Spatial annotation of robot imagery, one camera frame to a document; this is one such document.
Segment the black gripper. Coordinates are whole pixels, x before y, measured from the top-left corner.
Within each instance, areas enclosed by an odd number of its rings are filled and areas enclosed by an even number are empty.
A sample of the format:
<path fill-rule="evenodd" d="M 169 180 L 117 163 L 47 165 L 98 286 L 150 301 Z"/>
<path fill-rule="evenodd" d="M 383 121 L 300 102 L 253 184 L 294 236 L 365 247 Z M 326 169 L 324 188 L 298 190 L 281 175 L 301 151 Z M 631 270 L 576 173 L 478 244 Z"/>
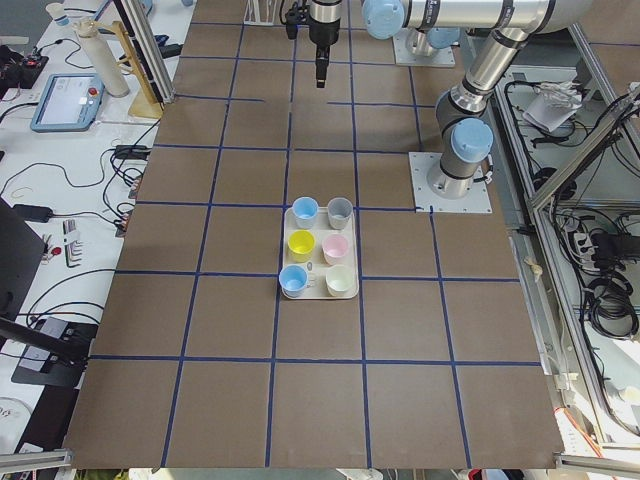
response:
<path fill-rule="evenodd" d="M 330 64 L 330 47 L 338 41 L 342 15 L 341 0 L 311 0 L 308 26 L 311 41 L 317 46 L 315 56 L 316 87 L 326 86 Z"/>

